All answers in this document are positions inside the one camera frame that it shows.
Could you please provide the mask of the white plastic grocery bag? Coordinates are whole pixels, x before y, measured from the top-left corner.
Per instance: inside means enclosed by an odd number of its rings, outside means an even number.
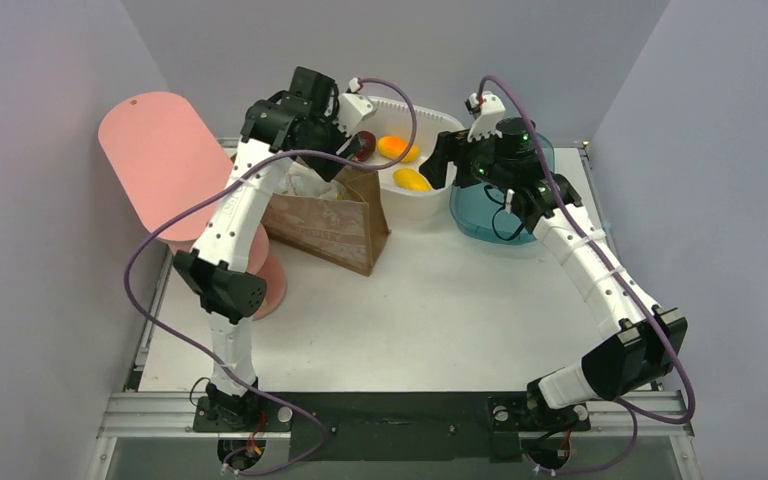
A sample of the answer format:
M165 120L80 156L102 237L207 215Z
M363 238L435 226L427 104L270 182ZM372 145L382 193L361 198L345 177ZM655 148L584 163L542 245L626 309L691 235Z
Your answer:
M325 181L312 169L292 163L279 180L276 194L319 200L350 200L347 188L336 180Z

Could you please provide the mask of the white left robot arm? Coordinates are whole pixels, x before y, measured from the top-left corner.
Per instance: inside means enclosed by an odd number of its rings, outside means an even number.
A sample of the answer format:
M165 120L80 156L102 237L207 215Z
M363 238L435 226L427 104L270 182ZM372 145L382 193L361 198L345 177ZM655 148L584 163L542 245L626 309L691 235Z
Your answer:
M207 312L214 360L206 387L205 415L233 430L261 418L262 398L252 360L252 320L268 292L264 278L247 270L251 248L281 177L296 159L332 180L342 164L334 155L374 109L352 79L340 90L332 78L298 67L290 86L252 104L245 112L228 193L216 203L207 226L173 266Z

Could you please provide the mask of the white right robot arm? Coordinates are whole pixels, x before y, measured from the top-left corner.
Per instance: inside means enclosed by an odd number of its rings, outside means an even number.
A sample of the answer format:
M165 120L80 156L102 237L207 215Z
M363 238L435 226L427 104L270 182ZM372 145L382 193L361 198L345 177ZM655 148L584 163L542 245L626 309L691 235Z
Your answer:
M491 200L554 256L602 337L579 361L527 385L523 414L528 426L568 426L581 418L585 402L618 400L675 369L686 318L633 281L578 192L548 167L522 119L504 119L487 136L474 137L467 129L440 133L419 171L438 188L450 167L455 185L484 185Z

